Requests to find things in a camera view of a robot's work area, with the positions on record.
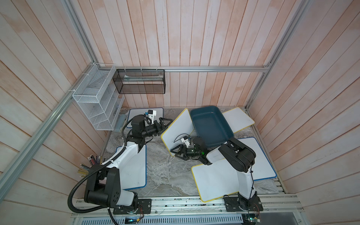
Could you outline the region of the teal plastic storage box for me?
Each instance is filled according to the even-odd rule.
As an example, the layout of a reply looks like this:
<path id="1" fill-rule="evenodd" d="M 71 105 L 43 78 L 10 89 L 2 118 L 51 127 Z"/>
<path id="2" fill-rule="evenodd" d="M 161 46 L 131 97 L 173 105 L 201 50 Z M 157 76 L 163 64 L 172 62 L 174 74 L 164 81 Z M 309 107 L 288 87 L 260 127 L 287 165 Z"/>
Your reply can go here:
<path id="1" fill-rule="evenodd" d="M 207 148 L 220 146 L 234 137 L 227 120 L 216 106 L 193 109 L 190 117 L 197 135 L 202 138 Z"/>

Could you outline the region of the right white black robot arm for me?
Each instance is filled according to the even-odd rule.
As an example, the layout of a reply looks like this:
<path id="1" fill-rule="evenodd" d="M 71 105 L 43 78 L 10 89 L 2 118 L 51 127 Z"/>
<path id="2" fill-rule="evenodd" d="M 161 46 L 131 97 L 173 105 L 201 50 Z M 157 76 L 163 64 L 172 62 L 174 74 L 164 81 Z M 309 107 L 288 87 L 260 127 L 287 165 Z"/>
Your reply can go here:
<path id="1" fill-rule="evenodd" d="M 256 153 L 235 138 L 209 150 L 200 137 L 184 136 L 170 152 L 184 161 L 198 160 L 191 172 L 202 202 L 238 193 L 245 200 L 255 195 L 252 166 Z"/>

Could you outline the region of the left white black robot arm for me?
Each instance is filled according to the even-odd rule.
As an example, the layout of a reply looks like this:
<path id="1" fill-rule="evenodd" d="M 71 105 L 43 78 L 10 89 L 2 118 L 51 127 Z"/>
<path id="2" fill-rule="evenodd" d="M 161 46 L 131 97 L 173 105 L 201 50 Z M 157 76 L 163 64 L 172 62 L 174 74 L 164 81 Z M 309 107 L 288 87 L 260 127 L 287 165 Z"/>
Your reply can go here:
<path id="1" fill-rule="evenodd" d="M 138 196 L 136 193 L 122 189 L 121 171 L 130 160 L 139 154 L 147 144 L 146 138 L 153 139 L 159 136 L 173 122 L 172 119 L 160 117 L 152 121 L 148 115 L 137 115 L 130 119 L 131 130 L 121 135 L 125 138 L 124 145 L 119 152 L 109 160 L 98 166 L 92 166 L 89 170 L 89 178 L 86 180 L 84 201 L 103 208 L 115 208 L 117 206 L 134 211 L 138 208 Z"/>

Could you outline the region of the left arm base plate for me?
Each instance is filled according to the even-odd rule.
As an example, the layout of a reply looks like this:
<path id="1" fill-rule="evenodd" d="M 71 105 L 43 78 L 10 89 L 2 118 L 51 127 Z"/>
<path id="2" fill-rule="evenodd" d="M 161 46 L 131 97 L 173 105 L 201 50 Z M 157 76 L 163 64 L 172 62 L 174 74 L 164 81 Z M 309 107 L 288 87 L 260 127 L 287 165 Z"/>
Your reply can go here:
<path id="1" fill-rule="evenodd" d="M 152 200 L 137 199 L 137 202 L 133 202 L 130 206 L 119 206 L 113 209 L 114 215 L 140 215 L 150 214 L 152 208 Z"/>

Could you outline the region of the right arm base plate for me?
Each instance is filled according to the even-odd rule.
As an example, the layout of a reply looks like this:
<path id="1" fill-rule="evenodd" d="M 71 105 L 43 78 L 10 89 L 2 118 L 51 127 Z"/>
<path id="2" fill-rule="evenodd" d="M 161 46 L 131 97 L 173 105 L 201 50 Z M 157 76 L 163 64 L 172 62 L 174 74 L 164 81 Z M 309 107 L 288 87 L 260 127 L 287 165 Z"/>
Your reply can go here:
<path id="1" fill-rule="evenodd" d="M 257 196 L 257 192 L 250 198 L 238 194 L 237 197 L 230 197 L 228 195 L 223 196 L 224 204 L 227 212 L 240 212 L 240 211 L 263 211 L 263 205 L 260 198 Z"/>

